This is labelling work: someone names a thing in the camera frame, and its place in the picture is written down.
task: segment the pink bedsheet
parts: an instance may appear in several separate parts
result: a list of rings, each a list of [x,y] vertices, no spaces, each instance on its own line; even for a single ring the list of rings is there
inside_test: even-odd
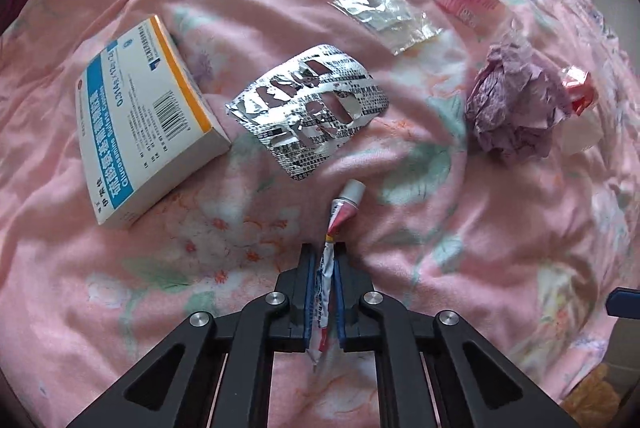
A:
[[[62,428],[188,313],[239,310],[319,245],[330,200],[367,184],[344,231],[377,288],[411,309],[459,311],[555,399],[604,354],[617,285],[636,286],[639,90],[588,0],[503,0],[558,66],[590,69],[605,139],[504,168],[467,154],[463,106],[488,43],[430,0],[446,31],[393,57],[327,0],[31,0],[2,37],[0,366]],[[95,224],[74,87],[111,38],[159,14],[233,140],[130,231]],[[224,103],[317,44],[359,60],[388,111],[293,181]],[[378,425],[370,354],[332,342],[314,372],[278,355],[270,426]]]

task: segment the metal screw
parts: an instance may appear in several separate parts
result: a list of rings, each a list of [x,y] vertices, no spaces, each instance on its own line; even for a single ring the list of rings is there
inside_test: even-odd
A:
[[[453,311],[442,311],[438,314],[438,320],[444,323],[444,325],[455,325],[460,321],[460,316]]]
[[[380,294],[378,291],[369,291],[368,293],[364,294],[364,301],[369,305],[378,305],[380,302],[382,302],[383,298],[384,297],[382,296],[382,294]]]
[[[273,291],[273,293],[269,293],[267,296],[265,296],[264,299],[267,300],[267,303],[269,305],[280,305],[282,302],[284,302],[285,296],[278,291]]]
[[[193,313],[189,318],[189,323],[194,327],[204,327],[209,323],[209,315],[207,313]]]

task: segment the red plastic wrapper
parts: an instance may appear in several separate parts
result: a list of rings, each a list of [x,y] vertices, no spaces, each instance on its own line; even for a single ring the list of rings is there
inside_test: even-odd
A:
[[[562,79],[562,85],[569,93],[574,113],[580,116],[583,110],[598,98],[598,92],[593,85],[591,73],[572,65],[560,69],[560,78]]]

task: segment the white cap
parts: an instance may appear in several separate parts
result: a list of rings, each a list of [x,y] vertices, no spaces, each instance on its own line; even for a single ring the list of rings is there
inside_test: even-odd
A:
[[[347,181],[347,184],[344,185],[344,188],[342,189],[342,192],[340,192],[340,196],[338,198],[351,201],[357,207],[359,206],[360,201],[362,201],[362,195],[365,188],[366,186],[364,186],[360,181],[350,179]]]

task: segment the crumpled paper ball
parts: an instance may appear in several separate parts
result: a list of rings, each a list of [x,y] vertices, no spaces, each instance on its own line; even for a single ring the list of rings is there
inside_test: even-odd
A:
[[[516,33],[491,46],[465,110],[482,150],[507,163],[548,156],[553,127],[571,114],[558,70]]]

